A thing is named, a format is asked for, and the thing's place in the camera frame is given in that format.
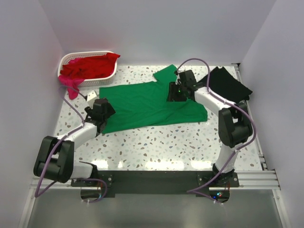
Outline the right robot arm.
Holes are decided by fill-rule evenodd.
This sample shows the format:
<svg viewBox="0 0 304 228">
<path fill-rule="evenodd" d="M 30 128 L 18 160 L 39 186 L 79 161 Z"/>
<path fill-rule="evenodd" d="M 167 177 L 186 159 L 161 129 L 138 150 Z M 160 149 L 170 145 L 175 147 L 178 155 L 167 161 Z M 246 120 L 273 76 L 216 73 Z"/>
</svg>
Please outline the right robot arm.
<svg viewBox="0 0 304 228">
<path fill-rule="evenodd" d="M 183 102 L 188 99 L 207 107 L 218 117 L 218 136 L 222 146 L 217 161 L 213 164 L 212 178 L 202 186 L 192 189 L 191 192 L 202 189 L 210 184 L 218 187 L 228 182 L 228 174 L 235 169 L 238 151 L 245 147 L 249 137 L 254 140 L 255 126 L 248 114 L 245 103 L 234 103 L 216 94 L 209 87 L 210 74 L 207 83 L 203 85 L 195 79 L 191 70 L 176 70 L 177 79 L 169 83 L 168 102 Z"/>
</svg>

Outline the green t-shirt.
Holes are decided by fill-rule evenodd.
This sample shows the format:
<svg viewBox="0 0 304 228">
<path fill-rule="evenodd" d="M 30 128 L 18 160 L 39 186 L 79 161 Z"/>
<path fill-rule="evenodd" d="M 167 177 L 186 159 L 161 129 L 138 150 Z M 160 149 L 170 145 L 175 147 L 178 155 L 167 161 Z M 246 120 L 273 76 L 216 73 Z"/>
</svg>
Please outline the green t-shirt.
<svg viewBox="0 0 304 228">
<path fill-rule="evenodd" d="M 115 110 L 103 133 L 113 133 L 145 126 L 205 122 L 205 107 L 190 99 L 168 102 L 169 83 L 175 82 L 176 66 L 170 65 L 156 73 L 155 81 L 130 85 L 101 87 L 100 98 L 106 98 Z"/>
</svg>

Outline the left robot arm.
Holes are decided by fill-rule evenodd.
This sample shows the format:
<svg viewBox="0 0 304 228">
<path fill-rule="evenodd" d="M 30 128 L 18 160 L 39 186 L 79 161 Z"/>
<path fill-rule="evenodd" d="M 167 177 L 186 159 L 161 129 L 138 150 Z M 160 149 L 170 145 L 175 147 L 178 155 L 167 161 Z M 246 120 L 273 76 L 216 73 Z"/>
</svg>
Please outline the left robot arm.
<svg viewBox="0 0 304 228">
<path fill-rule="evenodd" d="M 97 166 L 89 162 L 75 162 L 74 153 L 81 145 L 102 133 L 115 110 L 107 99 L 102 98 L 96 99 L 93 107 L 88 106 L 85 111 L 84 123 L 77 128 L 58 137 L 43 138 L 33 169 L 35 176 L 60 183 L 81 179 L 87 186 L 97 184 Z"/>
</svg>

